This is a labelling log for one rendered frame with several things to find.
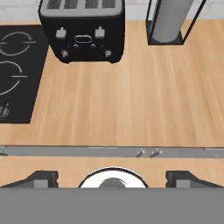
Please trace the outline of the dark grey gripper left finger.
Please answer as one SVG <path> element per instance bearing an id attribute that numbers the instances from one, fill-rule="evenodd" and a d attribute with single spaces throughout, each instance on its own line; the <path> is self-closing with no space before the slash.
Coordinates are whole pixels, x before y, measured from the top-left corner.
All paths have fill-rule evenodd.
<path id="1" fill-rule="evenodd" d="M 3 188 L 58 188 L 58 178 L 57 171 L 35 171 L 27 178 L 4 185 Z"/>

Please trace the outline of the grey cupboard door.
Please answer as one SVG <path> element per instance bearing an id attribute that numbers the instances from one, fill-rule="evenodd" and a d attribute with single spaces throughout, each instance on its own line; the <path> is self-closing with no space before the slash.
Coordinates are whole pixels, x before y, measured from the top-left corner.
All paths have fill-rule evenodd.
<path id="1" fill-rule="evenodd" d="M 142 147 L 5 146 L 8 156 L 136 158 Z"/>
<path id="2" fill-rule="evenodd" d="M 163 154 L 155 158 L 224 158 L 224 148 L 157 147 Z M 157 148 L 145 148 L 149 157 Z"/>

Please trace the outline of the black hob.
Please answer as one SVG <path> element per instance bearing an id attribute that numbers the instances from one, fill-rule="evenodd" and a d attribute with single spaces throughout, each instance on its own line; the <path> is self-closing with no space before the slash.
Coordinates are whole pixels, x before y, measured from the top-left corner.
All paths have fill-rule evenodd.
<path id="1" fill-rule="evenodd" d="M 40 24 L 0 25 L 0 123 L 30 123 L 46 62 Z"/>

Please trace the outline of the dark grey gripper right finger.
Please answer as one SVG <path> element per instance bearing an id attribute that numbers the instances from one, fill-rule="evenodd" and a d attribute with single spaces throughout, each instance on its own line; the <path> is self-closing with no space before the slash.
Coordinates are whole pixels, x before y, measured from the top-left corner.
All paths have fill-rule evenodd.
<path id="1" fill-rule="evenodd" d="M 221 188 L 221 185 L 199 179 L 189 171 L 167 171 L 165 178 L 167 188 Z"/>

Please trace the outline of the white and black round object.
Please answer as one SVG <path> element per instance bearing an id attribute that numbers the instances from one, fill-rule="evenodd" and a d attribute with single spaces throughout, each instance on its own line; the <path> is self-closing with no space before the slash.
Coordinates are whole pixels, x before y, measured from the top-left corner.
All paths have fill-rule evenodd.
<path id="1" fill-rule="evenodd" d="M 89 173 L 79 188 L 148 188 L 137 173 L 123 167 L 104 167 Z"/>

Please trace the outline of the black four-slot toaster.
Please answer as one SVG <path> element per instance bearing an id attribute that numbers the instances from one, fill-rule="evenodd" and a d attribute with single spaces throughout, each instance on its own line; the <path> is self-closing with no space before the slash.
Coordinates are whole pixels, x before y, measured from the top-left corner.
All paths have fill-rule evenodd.
<path id="1" fill-rule="evenodd" d="M 124 0 L 40 0 L 38 17 L 63 63 L 116 63 L 123 56 Z"/>

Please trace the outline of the grey paper towel roll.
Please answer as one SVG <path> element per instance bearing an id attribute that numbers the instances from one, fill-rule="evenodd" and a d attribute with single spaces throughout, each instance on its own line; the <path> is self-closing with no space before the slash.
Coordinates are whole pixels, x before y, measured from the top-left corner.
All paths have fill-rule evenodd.
<path id="1" fill-rule="evenodd" d="M 193 0 L 162 0 L 152 37 L 160 43 L 172 42 L 193 4 Z"/>

